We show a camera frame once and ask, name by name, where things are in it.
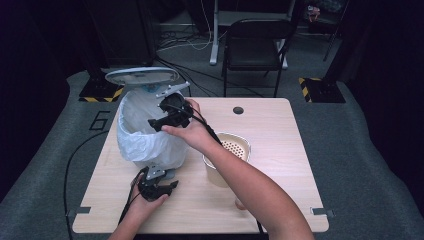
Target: dark wall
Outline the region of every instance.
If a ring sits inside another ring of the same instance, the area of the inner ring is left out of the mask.
[[[348,86],[371,139],[424,215],[424,20],[422,1],[385,1]]]
[[[1,200],[65,106],[67,76],[82,69],[59,31],[63,22],[57,15],[46,18],[57,9],[39,11],[22,0],[2,1],[0,7]]]

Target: beige container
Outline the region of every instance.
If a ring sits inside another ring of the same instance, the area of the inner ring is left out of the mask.
[[[232,152],[240,159],[249,162],[250,144],[246,139],[230,133],[217,133],[216,135],[218,136],[219,140],[221,140],[222,146],[224,148]],[[204,155],[203,161],[205,162],[206,172],[209,181],[211,181],[218,187],[228,187],[228,184],[218,173],[218,171],[209,161],[209,159],[206,158]]]

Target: plastic bag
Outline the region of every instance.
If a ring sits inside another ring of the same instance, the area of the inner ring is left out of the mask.
[[[117,138],[122,157],[138,167],[158,165],[163,170],[180,167],[189,146],[181,138],[156,132],[147,122],[166,116],[155,93],[141,88],[129,91],[119,105]]]

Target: gray carpet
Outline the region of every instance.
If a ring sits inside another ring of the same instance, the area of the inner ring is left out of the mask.
[[[298,78],[323,77],[334,57],[336,48],[327,62],[322,61],[328,46],[325,39],[296,35],[287,56],[289,68],[283,72],[278,93],[278,97],[287,98],[292,104],[323,204],[336,214],[329,218],[329,230],[317,233],[315,237],[424,239],[422,216],[403,182],[391,173],[370,141],[362,111],[345,84],[338,83],[345,104],[307,103],[303,98]],[[158,54],[167,61],[216,77],[187,70],[192,78],[192,96],[222,96],[222,80],[219,80],[222,48],[217,66],[208,64],[210,49],[210,45],[203,50],[185,46],[159,51]],[[232,81],[236,78],[235,74],[231,75]],[[0,239],[68,239],[63,204],[68,160],[72,161],[66,199],[68,209],[75,210],[81,203],[105,141],[103,131],[110,128],[119,104],[119,100],[114,103],[79,102],[78,94],[87,80],[86,72],[69,77],[71,93],[66,107],[0,205]],[[130,87],[125,88],[124,94],[128,90]],[[267,97],[272,94],[257,91]],[[231,93],[235,96],[251,94],[246,90],[230,90]],[[189,96],[188,90],[183,94]],[[99,111],[102,112],[98,118],[107,119],[106,124],[103,129],[90,130]],[[73,236],[75,239],[105,239],[108,235]],[[162,238],[235,239],[237,236],[145,236],[144,239]]]

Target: trash can lid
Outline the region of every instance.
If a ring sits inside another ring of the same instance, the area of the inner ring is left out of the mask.
[[[165,84],[178,78],[177,71],[166,67],[128,68],[106,74],[106,80],[117,85]]]

